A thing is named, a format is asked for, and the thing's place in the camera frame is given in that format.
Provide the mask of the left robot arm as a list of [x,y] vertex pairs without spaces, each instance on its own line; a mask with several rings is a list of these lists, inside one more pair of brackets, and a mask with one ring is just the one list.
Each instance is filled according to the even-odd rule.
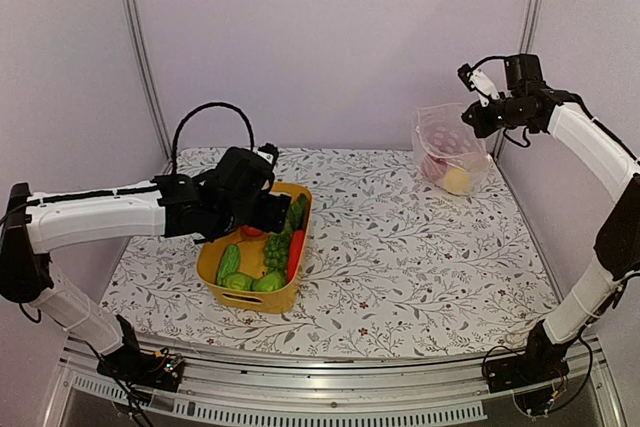
[[102,311],[52,265],[51,252],[132,236],[198,234],[203,242],[213,242],[242,226],[281,232],[291,198],[272,193],[272,187],[270,173],[246,173],[224,185],[210,171],[59,195],[33,194],[27,184],[16,184],[1,219],[1,295],[48,315],[126,380],[141,380],[149,362],[133,327]]

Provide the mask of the clear zip top bag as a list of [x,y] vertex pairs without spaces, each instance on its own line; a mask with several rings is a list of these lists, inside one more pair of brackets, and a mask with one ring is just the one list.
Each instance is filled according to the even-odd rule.
[[473,195],[491,165],[485,141],[476,138],[472,128],[461,120],[464,110],[461,103],[421,107],[412,119],[414,163],[427,180],[445,190],[442,178],[449,169],[459,168],[470,174],[471,192],[457,196]]

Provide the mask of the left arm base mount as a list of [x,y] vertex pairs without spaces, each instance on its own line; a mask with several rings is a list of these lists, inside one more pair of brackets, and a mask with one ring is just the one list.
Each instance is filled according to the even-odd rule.
[[97,372],[130,385],[177,392],[185,368],[184,357],[167,348],[143,352],[131,324],[121,315],[116,320],[123,331],[123,345],[111,354],[99,355]]

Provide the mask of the yellow plastic basket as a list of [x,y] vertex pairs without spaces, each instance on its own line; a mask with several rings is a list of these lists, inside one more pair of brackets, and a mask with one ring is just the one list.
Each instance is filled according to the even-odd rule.
[[282,182],[275,183],[274,193],[289,195],[292,201],[295,201],[302,194],[308,199],[301,226],[304,236],[299,242],[300,248],[296,251],[297,262],[292,270],[293,278],[288,278],[289,269],[286,266],[286,284],[274,292],[239,291],[219,286],[216,283],[218,268],[225,249],[231,244],[239,247],[239,273],[246,274],[254,279],[261,278],[267,274],[267,267],[264,264],[264,247],[271,234],[263,233],[260,236],[251,237],[238,229],[213,243],[205,243],[200,250],[196,264],[199,277],[221,305],[268,314],[281,314],[289,311],[295,303],[300,281],[299,268],[310,226],[313,196],[306,187]]

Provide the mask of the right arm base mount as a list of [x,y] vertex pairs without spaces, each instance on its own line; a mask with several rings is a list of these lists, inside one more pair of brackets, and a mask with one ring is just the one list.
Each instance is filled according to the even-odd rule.
[[[505,346],[491,348],[481,364],[482,376],[491,393],[530,387],[563,378],[569,373],[565,356],[574,339],[554,344],[547,336],[543,322],[529,332],[523,353]],[[550,413],[559,396],[558,387],[544,387],[516,394],[514,402],[521,413],[538,417]]]

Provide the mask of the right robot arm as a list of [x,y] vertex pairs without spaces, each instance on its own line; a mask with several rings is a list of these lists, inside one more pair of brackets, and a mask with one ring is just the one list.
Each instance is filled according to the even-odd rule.
[[474,134],[524,127],[545,133],[575,157],[552,168],[560,199],[573,208],[599,201],[605,219],[595,229],[592,255],[569,293],[529,333],[517,374],[537,383],[552,371],[582,330],[615,306],[639,271],[639,161],[584,105],[564,90],[542,88],[472,103],[461,115]]

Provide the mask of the red toy tomato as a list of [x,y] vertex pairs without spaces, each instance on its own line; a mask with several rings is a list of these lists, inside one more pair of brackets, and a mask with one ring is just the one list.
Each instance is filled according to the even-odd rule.
[[256,237],[260,237],[261,235],[264,234],[264,232],[260,229],[257,229],[255,227],[250,227],[250,226],[242,226],[241,227],[241,232],[244,236],[249,237],[249,238],[256,238]]

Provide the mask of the yellow toy lemon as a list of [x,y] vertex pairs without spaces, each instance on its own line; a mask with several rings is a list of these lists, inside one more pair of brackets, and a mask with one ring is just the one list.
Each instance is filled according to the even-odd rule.
[[453,195],[468,195],[471,192],[471,176],[459,168],[449,169],[442,178],[443,188]]

